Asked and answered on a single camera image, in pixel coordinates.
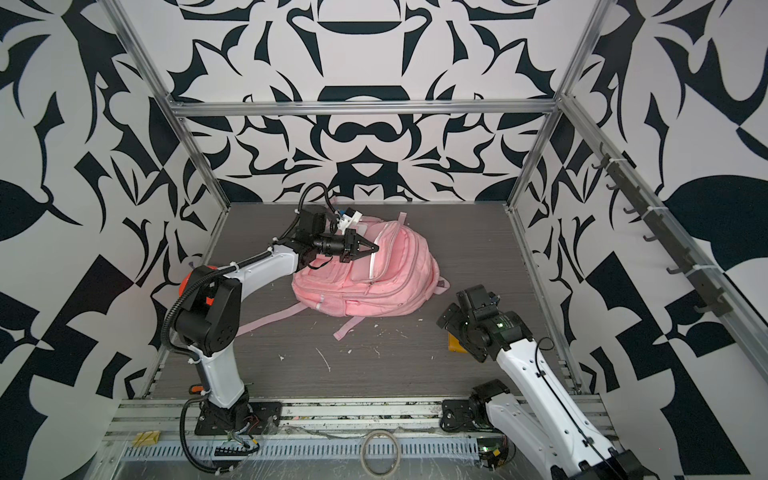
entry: patterned wall panel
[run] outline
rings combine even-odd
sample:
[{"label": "patterned wall panel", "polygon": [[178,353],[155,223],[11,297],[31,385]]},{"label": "patterned wall panel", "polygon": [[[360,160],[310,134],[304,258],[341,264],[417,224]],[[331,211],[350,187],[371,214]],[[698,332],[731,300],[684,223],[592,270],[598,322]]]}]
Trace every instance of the patterned wall panel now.
[{"label": "patterned wall panel", "polygon": [[220,209],[92,0],[0,8],[0,474],[94,454]]},{"label": "patterned wall panel", "polygon": [[594,0],[130,0],[188,101],[552,97]]},{"label": "patterned wall panel", "polygon": [[193,118],[230,200],[296,202],[322,181],[357,201],[506,200],[543,114]]},{"label": "patterned wall panel", "polygon": [[763,315],[768,8],[620,0],[575,94]]},{"label": "patterned wall panel", "polygon": [[768,385],[597,162],[563,118],[518,208],[585,390],[662,479],[764,478]]}]

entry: black and white wall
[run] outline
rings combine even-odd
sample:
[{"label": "black and white wall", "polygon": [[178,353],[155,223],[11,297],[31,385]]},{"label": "black and white wall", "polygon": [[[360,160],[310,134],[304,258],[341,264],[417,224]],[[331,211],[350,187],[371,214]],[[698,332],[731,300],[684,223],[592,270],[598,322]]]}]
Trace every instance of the black and white wall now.
[{"label": "black and white wall", "polygon": [[0,474],[96,451],[220,208],[93,0],[0,5]]},{"label": "black and white wall", "polygon": [[[594,0],[123,2],[178,101],[552,98]],[[506,200],[541,115],[196,119],[232,201]]]},{"label": "black and white wall", "polygon": [[[619,0],[574,90],[766,318],[768,9]],[[661,478],[765,478],[768,386],[563,118],[518,204],[556,323]]]}]

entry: orange object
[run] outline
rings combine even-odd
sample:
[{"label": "orange object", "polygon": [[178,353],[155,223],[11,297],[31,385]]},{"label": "orange object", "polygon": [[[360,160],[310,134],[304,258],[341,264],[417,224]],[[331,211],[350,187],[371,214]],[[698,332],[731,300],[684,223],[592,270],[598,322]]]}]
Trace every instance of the orange object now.
[{"label": "orange object", "polygon": [[[212,265],[209,265],[208,268],[210,268],[211,270],[218,270],[219,269],[219,267],[212,266]],[[191,274],[192,274],[192,272],[189,272],[189,275],[184,277],[184,280],[181,280],[181,285],[179,285],[179,296],[181,296],[181,294],[184,293],[184,289],[187,288],[187,282],[189,281]],[[205,299],[205,303],[207,303],[208,305],[213,305],[214,304],[214,299],[208,297],[208,298]]]},{"label": "orange object", "polygon": [[464,347],[458,343],[458,339],[450,333],[448,334],[448,350],[451,352],[468,353],[464,350]]}]

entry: white scrap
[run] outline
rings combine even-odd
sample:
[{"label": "white scrap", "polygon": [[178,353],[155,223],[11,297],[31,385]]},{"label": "white scrap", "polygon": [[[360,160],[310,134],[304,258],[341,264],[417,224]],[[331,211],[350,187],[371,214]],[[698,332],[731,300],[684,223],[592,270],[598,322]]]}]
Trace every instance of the white scrap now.
[{"label": "white scrap", "polygon": [[315,347],[315,350],[317,350],[317,352],[320,354],[320,356],[322,356],[323,361],[326,363],[326,366],[328,367],[328,371],[330,372],[331,371],[331,366],[328,365],[328,360],[326,360],[326,356],[324,356],[323,352],[320,352],[320,350],[317,347]]}]

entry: black and white pattern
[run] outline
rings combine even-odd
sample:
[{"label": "black and white pattern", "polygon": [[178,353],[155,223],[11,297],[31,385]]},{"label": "black and white pattern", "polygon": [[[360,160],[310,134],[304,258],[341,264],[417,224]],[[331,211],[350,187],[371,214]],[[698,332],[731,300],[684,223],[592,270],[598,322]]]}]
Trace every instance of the black and white pattern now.
[{"label": "black and white pattern", "polygon": [[506,200],[543,114],[193,118],[234,202],[296,202],[314,181],[341,200]]},{"label": "black and white pattern", "polygon": [[537,98],[594,0],[130,0],[182,101]]},{"label": "black and white pattern", "polygon": [[62,478],[140,388],[220,208],[93,0],[2,3],[0,118],[0,476]]},{"label": "black and white pattern", "polygon": [[574,92],[768,316],[768,9],[621,0]]},{"label": "black and white pattern", "polygon": [[[759,2],[620,0],[575,96],[763,316],[768,233]],[[567,119],[521,197],[538,272],[588,389],[661,478],[766,476],[768,386]]]}]

